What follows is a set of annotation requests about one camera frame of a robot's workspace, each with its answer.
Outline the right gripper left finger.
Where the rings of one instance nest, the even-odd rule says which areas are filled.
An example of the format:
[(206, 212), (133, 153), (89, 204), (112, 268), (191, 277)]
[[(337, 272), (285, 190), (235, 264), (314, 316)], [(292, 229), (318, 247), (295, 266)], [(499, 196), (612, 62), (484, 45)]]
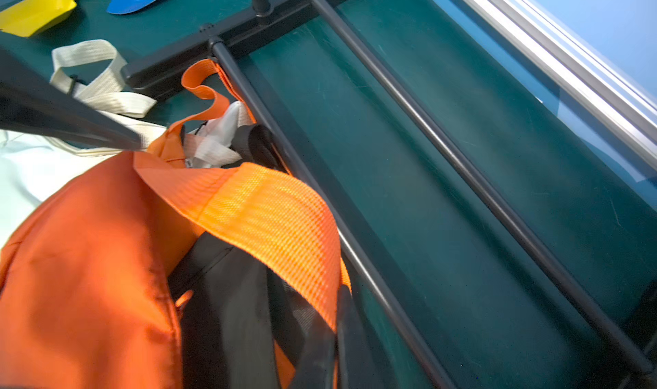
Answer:
[(1, 50), (1, 128), (117, 150), (142, 147), (137, 132), (51, 86), (7, 50)]

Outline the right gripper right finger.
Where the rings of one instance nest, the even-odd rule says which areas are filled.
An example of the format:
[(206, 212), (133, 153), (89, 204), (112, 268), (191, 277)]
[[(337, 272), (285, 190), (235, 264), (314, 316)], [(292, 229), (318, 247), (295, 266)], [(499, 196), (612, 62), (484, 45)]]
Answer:
[(338, 293), (337, 329), (313, 321), (291, 388), (382, 388), (365, 331), (347, 286)]

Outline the cream crescent bag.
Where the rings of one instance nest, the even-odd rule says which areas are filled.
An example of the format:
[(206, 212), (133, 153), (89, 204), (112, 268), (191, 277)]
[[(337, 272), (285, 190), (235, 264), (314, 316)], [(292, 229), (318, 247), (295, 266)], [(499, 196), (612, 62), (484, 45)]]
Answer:
[(58, 250), (144, 250), (151, 244), (187, 250), (200, 233), (241, 245), (246, 181), (259, 167), (190, 168), (181, 122), (148, 150), (136, 132), (47, 86), (13, 55), (1, 58), (3, 128), (119, 149), (46, 199), (3, 246)]

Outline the red-orange sling bag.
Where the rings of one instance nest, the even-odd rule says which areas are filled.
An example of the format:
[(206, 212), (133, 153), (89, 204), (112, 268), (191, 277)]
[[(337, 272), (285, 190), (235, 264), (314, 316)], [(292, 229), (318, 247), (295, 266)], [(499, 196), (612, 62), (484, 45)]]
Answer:
[[(202, 128), (184, 130), (190, 168), (253, 163), (287, 173), (269, 131), (211, 60), (181, 83), (212, 105)], [(58, 250), (17, 245), (1, 255), (1, 385), (4, 388), (187, 388), (182, 382), (181, 307), (168, 277), (186, 250)]]

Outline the black sling bag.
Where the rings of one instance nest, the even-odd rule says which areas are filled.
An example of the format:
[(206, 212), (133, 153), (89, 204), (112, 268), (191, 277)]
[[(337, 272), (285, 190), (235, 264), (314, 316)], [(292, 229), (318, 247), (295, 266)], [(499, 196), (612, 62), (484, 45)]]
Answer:
[(339, 290), (352, 294), (323, 199), (267, 166), (234, 168), (250, 164), (241, 245), (201, 233), (169, 273), (187, 388), (291, 388), (313, 321), (335, 331)]

